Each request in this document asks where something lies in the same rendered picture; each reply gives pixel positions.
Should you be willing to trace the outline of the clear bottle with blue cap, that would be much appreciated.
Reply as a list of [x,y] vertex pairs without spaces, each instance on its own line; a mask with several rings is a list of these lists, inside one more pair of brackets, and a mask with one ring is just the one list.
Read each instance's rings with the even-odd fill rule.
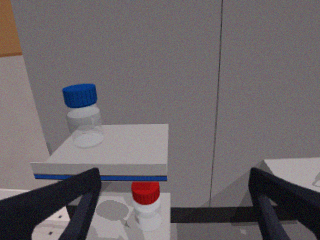
[[94,84],[77,84],[62,89],[69,107],[68,122],[73,143],[81,149],[93,148],[104,140],[100,110]]

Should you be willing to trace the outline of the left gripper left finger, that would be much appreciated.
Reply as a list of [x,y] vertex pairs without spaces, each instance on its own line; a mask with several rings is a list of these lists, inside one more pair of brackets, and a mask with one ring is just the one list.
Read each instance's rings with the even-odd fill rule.
[[58,240],[86,240],[102,182],[92,168],[57,183],[0,200],[0,240],[32,240],[34,228],[81,196]]

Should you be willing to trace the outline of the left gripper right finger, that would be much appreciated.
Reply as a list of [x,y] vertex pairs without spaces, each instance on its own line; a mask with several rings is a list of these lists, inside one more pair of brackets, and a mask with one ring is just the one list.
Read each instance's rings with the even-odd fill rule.
[[263,240],[290,240],[269,199],[320,240],[320,192],[293,184],[256,167],[250,170],[248,188]]

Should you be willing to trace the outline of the clear bottle with red cap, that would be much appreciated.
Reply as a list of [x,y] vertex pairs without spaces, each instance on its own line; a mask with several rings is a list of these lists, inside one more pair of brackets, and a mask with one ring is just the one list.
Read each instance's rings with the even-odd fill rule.
[[159,182],[132,182],[131,189],[137,227],[144,232],[155,231],[162,222]]

